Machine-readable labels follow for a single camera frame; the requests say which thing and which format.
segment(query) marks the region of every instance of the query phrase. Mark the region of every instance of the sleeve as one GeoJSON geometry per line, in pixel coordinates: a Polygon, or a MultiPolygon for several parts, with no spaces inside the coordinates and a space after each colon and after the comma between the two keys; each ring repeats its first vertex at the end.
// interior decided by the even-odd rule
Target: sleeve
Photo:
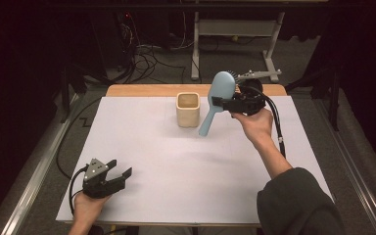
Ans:
{"type": "Polygon", "coordinates": [[[264,235],[345,234],[340,214],[311,173],[292,168],[258,192],[264,235]]]}

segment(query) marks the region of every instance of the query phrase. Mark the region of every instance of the cup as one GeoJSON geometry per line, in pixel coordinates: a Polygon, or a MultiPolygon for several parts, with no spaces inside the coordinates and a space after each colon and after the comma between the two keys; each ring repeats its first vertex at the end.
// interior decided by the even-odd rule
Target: cup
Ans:
{"type": "Polygon", "coordinates": [[[181,92],[176,95],[176,119],[181,127],[197,127],[200,124],[200,95],[181,92]]]}

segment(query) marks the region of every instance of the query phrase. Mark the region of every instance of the gray carpet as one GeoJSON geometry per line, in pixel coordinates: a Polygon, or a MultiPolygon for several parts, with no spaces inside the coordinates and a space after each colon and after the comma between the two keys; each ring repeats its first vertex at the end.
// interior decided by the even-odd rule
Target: gray carpet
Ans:
{"type": "MultiPolygon", "coordinates": [[[[286,85],[302,77],[316,43],[317,40],[300,42],[292,39],[290,41],[279,41],[276,44],[273,61],[276,68],[281,69],[283,72],[279,76],[280,84],[286,85]]],[[[200,48],[202,48],[200,56],[202,82],[211,83],[213,76],[218,71],[232,70],[239,73],[248,70],[265,71],[260,51],[266,49],[267,45],[267,39],[257,39],[251,43],[241,45],[225,41],[219,41],[216,44],[213,39],[209,38],[202,40],[200,45],[200,48]]],[[[150,52],[150,49],[145,48],[142,50],[143,52],[150,52]]],[[[150,77],[146,77],[136,83],[200,82],[190,79],[191,49],[171,51],[155,49],[155,57],[166,66],[156,64],[154,70],[150,69],[152,70],[150,77]]],[[[155,61],[152,56],[146,56],[146,58],[151,62],[155,61]]],[[[146,69],[149,65],[151,64],[142,60],[138,64],[138,69],[146,69]]],[[[140,75],[141,73],[137,71],[133,75],[133,79],[140,75]]],[[[264,78],[262,82],[269,83],[268,78],[264,78]]],[[[81,98],[78,109],[82,110],[92,101],[104,96],[106,89],[105,86],[92,85],[81,98]]],[[[331,134],[329,123],[325,121],[322,112],[319,111],[319,101],[310,98],[308,88],[298,88],[292,91],[290,95],[294,99],[309,142],[335,198],[348,234],[376,234],[373,223],[346,172],[340,148],[337,146],[333,134],[331,134]]],[[[63,146],[61,146],[60,165],[69,175],[72,175],[90,129],[83,126],[84,119],[81,118],[87,118],[87,123],[91,123],[97,111],[97,106],[98,102],[91,105],[80,115],[80,118],[74,122],[66,135],[63,146]]],[[[366,183],[376,198],[376,156],[362,135],[362,130],[353,117],[351,107],[345,99],[345,94],[340,96],[338,118],[343,140],[352,156],[356,156],[356,165],[362,171],[366,183]]],[[[35,155],[28,160],[1,207],[0,233],[18,202],[28,178],[32,175],[34,167],[39,162],[39,154],[39,151],[36,151],[35,155]]],[[[53,162],[18,234],[67,234],[70,226],[55,221],[55,217],[68,185],[69,181],[60,174],[55,162],[53,162]]]]}

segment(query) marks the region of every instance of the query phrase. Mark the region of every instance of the hand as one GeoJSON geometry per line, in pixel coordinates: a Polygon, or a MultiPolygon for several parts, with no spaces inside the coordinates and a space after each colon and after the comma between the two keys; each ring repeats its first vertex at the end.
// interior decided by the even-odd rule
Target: hand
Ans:
{"type": "Polygon", "coordinates": [[[70,235],[88,234],[93,223],[96,221],[103,205],[112,197],[108,196],[102,199],[92,199],[79,192],[74,198],[74,221],[70,235]]]}
{"type": "Polygon", "coordinates": [[[263,142],[271,140],[273,124],[271,111],[261,109],[257,114],[252,116],[237,113],[232,113],[231,115],[240,121],[247,138],[252,141],[257,149],[264,144],[263,142]]]}

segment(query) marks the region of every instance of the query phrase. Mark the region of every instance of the white paper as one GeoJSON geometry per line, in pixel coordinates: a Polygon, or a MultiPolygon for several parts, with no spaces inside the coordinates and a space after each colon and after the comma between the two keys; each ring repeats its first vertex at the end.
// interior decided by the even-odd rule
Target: white paper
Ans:
{"type": "MultiPolygon", "coordinates": [[[[329,189],[291,97],[271,97],[277,106],[286,156],[329,189]]],[[[201,119],[209,104],[201,100],[201,119]]],[[[237,119],[217,113],[209,135],[177,125],[175,97],[102,99],[75,171],[96,158],[116,159],[108,179],[133,167],[126,188],[105,204],[99,220],[138,224],[257,224],[257,194],[269,175],[237,119]]],[[[277,132],[273,125],[273,140],[277,132]]],[[[82,187],[82,176],[73,192],[82,187]]],[[[57,220],[72,221],[68,193],[57,220]]]]}

